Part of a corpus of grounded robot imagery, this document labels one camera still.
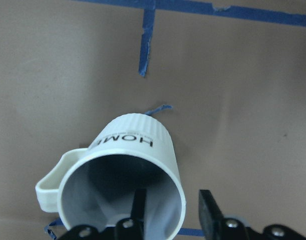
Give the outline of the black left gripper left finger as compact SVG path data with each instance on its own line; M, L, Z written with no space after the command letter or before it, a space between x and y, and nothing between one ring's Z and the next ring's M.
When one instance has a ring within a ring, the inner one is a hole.
M115 226L116 240L144 239L146 194L147 190L144 188L135 191L130 216L119 220Z

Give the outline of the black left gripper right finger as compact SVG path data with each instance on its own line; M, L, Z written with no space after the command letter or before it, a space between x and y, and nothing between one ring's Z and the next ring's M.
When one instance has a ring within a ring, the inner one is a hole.
M207 240L248 240L249 234L238 218L223 215L209 190L201 189L198 197L199 222Z

